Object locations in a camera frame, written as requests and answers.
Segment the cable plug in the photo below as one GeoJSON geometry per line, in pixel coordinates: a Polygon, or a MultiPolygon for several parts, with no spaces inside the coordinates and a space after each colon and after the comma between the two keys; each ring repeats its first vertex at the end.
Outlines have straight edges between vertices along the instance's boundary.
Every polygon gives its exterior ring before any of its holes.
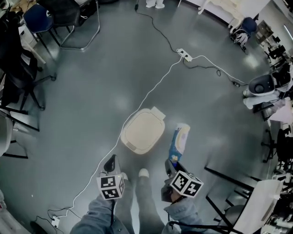
{"type": "Polygon", "coordinates": [[[235,82],[235,81],[232,81],[232,84],[235,85],[235,86],[238,87],[238,88],[240,87],[240,84],[237,83],[237,82],[235,82]]]}

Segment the gray pants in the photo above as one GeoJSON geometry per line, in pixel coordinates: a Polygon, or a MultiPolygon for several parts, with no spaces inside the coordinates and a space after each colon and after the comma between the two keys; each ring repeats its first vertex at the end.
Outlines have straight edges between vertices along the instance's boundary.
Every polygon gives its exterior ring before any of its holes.
{"type": "MultiPolygon", "coordinates": [[[[127,228],[128,232],[134,234],[130,212],[133,200],[133,188],[128,180],[124,180],[124,182],[125,189],[123,197],[117,200],[115,215],[127,228]]],[[[148,177],[141,176],[138,178],[136,197],[139,207],[139,234],[161,234],[165,225],[157,213],[148,177]]]]}

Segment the power strip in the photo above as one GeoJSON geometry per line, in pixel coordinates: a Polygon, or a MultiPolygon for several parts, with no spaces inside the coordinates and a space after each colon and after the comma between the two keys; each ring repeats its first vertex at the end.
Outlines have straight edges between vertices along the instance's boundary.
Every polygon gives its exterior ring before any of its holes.
{"type": "Polygon", "coordinates": [[[183,49],[177,49],[177,53],[184,58],[187,62],[192,61],[192,57],[183,49]]]}
{"type": "Polygon", "coordinates": [[[58,228],[59,222],[60,222],[60,219],[57,218],[56,216],[53,216],[53,218],[52,218],[52,226],[58,228]]]}

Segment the fiducial marker cube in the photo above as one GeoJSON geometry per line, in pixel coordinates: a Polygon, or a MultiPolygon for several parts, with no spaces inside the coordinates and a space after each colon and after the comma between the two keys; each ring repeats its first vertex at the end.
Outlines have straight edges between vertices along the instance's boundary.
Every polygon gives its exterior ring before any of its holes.
{"type": "Polygon", "coordinates": [[[203,186],[203,182],[192,174],[178,171],[170,185],[182,196],[195,197],[203,186]]]}
{"type": "Polygon", "coordinates": [[[98,177],[97,182],[104,200],[118,199],[123,196],[125,183],[121,174],[98,177]]]}

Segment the white sneaker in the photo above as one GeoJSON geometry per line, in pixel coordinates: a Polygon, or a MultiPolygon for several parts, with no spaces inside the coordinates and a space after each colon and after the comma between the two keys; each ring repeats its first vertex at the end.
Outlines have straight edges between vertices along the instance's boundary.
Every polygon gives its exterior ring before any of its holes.
{"type": "Polygon", "coordinates": [[[243,93],[243,96],[244,96],[244,97],[247,97],[247,90],[243,90],[242,93],[243,93]]]}
{"type": "Polygon", "coordinates": [[[148,173],[147,169],[142,168],[138,173],[138,177],[141,177],[141,176],[145,176],[145,177],[149,178],[150,174],[148,173]]]}
{"type": "Polygon", "coordinates": [[[155,5],[156,5],[156,4],[154,4],[154,5],[148,5],[148,4],[147,4],[146,7],[147,7],[147,8],[151,8],[151,7],[155,6],[155,5]]]}
{"type": "Polygon", "coordinates": [[[246,98],[243,99],[243,103],[244,103],[244,105],[246,105],[246,107],[247,107],[248,109],[250,109],[250,110],[253,109],[253,106],[247,105],[247,100],[246,100],[246,98]]]}
{"type": "Polygon", "coordinates": [[[164,8],[165,7],[165,5],[162,3],[161,5],[156,5],[156,8],[157,9],[162,9],[162,8],[164,8]]]}
{"type": "Polygon", "coordinates": [[[123,179],[128,180],[128,176],[124,172],[122,172],[121,175],[123,176],[123,179]]]}

